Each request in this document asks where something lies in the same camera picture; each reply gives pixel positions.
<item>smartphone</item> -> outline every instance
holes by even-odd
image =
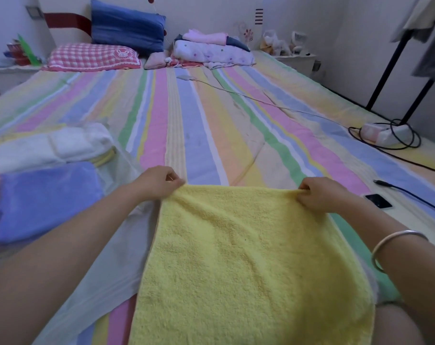
[[[388,202],[385,198],[383,198],[379,194],[365,195],[364,197],[366,197],[368,200],[370,200],[372,203],[374,203],[380,209],[393,208],[391,203]]]

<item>black cable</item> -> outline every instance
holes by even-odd
[[[410,194],[411,196],[415,197],[419,201],[422,201],[425,204],[428,204],[430,207],[435,209],[435,205],[431,204],[430,202],[425,201],[424,199],[418,197],[417,195],[414,195],[412,192],[407,191],[406,189],[400,188],[399,186],[384,182],[383,180],[373,180],[377,185],[386,186],[387,188],[395,188],[401,191],[404,191],[407,194]]]
[[[373,148],[379,150],[380,152],[382,152],[382,153],[384,153],[384,154],[387,154],[388,156],[394,157],[394,158],[399,159],[399,160],[404,161],[404,162],[408,162],[408,163],[410,163],[411,165],[415,165],[415,166],[423,167],[423,168],[426,168],[426,169],[428,169],[428,170],[430,170],[430,171],[435,172],[435,168],[431,168],[431,167],[428,167],[428,166],[426,166],[426,165],[422,165],[422,164],[417,163],[417,162],[413,162],[413,161],[410,161],[410,160],[406,160],[406,159],[404,159],[403,157],[399,157],[399,156],[393,155],[393,154],[391,154],[391,153],[385,151],[385,150],[404,150],[404,149],[408,149],[408,148],[417,149],[417,148],[420,147],[420,145],[422,144],[422,139],[420,138],[419,133],[417,133],[417,132],[416,132],[416,131],[415,131],[415,130],[410,126],[410,124],[407,124],[406,126],[409,127],[409,129],[411,130],[411,133],[412,133],[412,139],[411,139],[411,142],[410,142],[409,144],[406,144],[403,140],[399,139],[398,136],[396,135],[396,133],[395,133],[394,130],[393,130],[393,127],[398,126],[398,122],[399,122],[399,121],[401,121],[401,119],[393,119],[393,120],[391,120],[391,121],[388,122],[388,123],[387,123],[387,122],[379,122],[379,123],[375,123],[375,124],[376,124],[376,125],[388,125],[388,126],[390,126],[390,129],[391,129],[391,132],[392,132],[393,136],[394,136],[394,137],[395,137],[395,138],[396,138],[396,139],[397,139],[401,144],[403,144],[403,146],[400,147],[400,148],[386,148],[386,147],[383,147],[383,146],[378,146],[378,145],[375,145],[375,144],[372,144],[372,143],[368,143],[366,140],[364,140],[364,139],[361,137],[361,128],[357,128],[357,127],[348,127],[347,129],[348,129],[350,135],[351,135],[353,138],[357,139],[359,142],[362,142],[362,143],[364,143],[364,144],[366,144],[366,145],[369,145],[369,146],[371,146],[371,147],[373,147]],[[356,132],[356,133],[358,134],[358,137],[356,137],[356,136],[352,133],[352,131]],[[417,144],[416,144],[416,145],[413,145],[413,143],[414,143],[414,141],[416,140],[416,138],[418,139]]]

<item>striped bed sheet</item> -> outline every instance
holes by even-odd
[[[383,120],[267,54],[254,55],[253,67],[213,71],[39,72],[0,97],[0,137],[57,124],[105,121],[144,168],[171,166],[190,184],[280,189],[295,189],[306,176],[331,177],[358,195],[382,194],[394,205],[390,215],[435,243],[435,210],[372,182],[385,180],[435,204],[435,173],[355,141],[344,127]],[[178,75],[263,103],[202,82],[179,80]],[[398,151],[398,156],[435,168],[435,144],[426,139],[421,148]],[[353,229],[337,215],[332,219],[373,269],[370,252]],[[396,298],[387,276],[374,272],[384,298]],[[71,343],[126,344],[134,302],[134,297],[124,302]]]

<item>red wall stripe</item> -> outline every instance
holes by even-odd
[[[92,22],[76,13],[44,13],[48,28],[77,28],[92,35]]]

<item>bracelet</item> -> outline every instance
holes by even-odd
[[[372,251],[372,255],[371,255],[371,261],[372,261],[372,265],[374,265],[374,267],[380,271],[385,273],[385,271],[377,265],[377,261],[376,261],[376,254],[379,252],[379,250],[388,242],[390,242],[391,240],[393,240],[393,238],[398,237],[398,236],[403,236],[403,235],[417,235],[420,237],[425,238],[428,241],[427,236],[425,236],[424,234],[422,234],[419,231],[414,231],[414,230],[404,230],[404,231],[398,231],[398,232],[393,232],[393,234],[388,235],[387,237],[383,238],[381,240],[381,242],[379,242],[376,247],[373,249]]]

